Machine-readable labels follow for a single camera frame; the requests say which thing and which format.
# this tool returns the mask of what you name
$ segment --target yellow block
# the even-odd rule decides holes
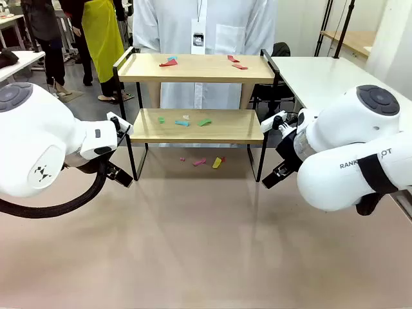
[[[214,169],[218,169],[219,168],[219,166],[220,166],[220,164],[221,164],[221,158],[216,158],[216,161],[214,162],[214,164],[213,164],[213,168]]]

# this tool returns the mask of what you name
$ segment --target black pole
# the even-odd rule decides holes
[[[349,9],[348,9],[348,15],[346,16],[345,24],[343,25],[341,39],[339,40],[339,43],[337,44],[336,53],[333,56],[334,59],[339,59],[339,54],[341,52],[343,40],[345,40],[346,31],[348,30],[350,17],[352,15],[352,11],[354,8],[355,8],[355,0],[351,0],[349,4]]]
[[[330,12],[332,11],[332,6],[333,6],[333,0],[328,0],[328,4],[326,5],[326,11],[323,17],[321,31],[325,31],[326,28],[328,27],[329,16],[330,16]],[[317,39],[317,45],[316,45],[316,50],[315,50],[315,57],[319,56],[319,53],[321,52],[322,43],[323,43],[323,35],[319,32],[319,38]]]

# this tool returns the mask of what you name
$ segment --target yellow apron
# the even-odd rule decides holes
[[[112,0],[84,3],[82,26],[98,80],[107,82],[113,77],[114,63],[124,53]]]

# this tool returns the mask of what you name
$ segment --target blue block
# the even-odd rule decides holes
[[[178,120],[176,120],[176,121],[174,122],[174,124],[178,124],[179,126],[189,127],[191,123],[188,122],[188,121],[178,121]]]

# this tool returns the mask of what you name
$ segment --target black chair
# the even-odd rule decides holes
[[[284,42],[275,43],[273,46],[272,57],[290,57],[289,46]],[[258,84],[255,86],[252,93],[251,102],[253,102],[254,109],[257,107],[256,104],[259,104],[260,102],[268,103],[269,112],[265,119],[275,115],[275,110],[282,102],[295,102],[295,95],[286,85],[286,82],[281,78],[275,92],[274,104],[271,104],[273,95],[272,88],[273,85]]]

